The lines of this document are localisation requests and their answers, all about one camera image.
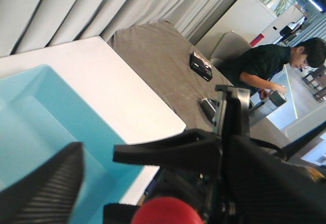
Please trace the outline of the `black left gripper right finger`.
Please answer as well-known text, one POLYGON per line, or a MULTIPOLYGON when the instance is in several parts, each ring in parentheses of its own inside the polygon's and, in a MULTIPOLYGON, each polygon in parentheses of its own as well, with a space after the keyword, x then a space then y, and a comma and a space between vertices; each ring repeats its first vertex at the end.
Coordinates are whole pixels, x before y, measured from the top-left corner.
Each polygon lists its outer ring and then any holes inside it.
POLYGON ((220 138, 202 129, 154 142, 114 145, 113 161, 183 170, 218 170, 222 160, 220 138))

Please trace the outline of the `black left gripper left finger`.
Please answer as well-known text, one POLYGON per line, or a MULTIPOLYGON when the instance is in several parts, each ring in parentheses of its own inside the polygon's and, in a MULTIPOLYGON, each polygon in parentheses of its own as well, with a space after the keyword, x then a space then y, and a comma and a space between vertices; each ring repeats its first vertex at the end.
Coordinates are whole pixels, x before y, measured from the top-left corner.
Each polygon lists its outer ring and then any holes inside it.
POLYGON ((84 178, 81 142, 72 142, 1 191, 1 223, 68 223, 84 178))

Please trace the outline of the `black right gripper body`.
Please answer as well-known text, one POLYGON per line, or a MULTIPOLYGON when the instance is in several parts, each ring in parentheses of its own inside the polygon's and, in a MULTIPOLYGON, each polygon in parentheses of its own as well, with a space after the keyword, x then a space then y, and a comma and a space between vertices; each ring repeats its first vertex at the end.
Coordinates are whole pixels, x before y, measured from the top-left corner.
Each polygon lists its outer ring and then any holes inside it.
POLYGON ((220 169, 160 166, 156 196, 186 202, 206 223, 325 223, 325 180, 250 138, 248 90, 217 86, 216 95, 212 133, 222 144, 220 169))

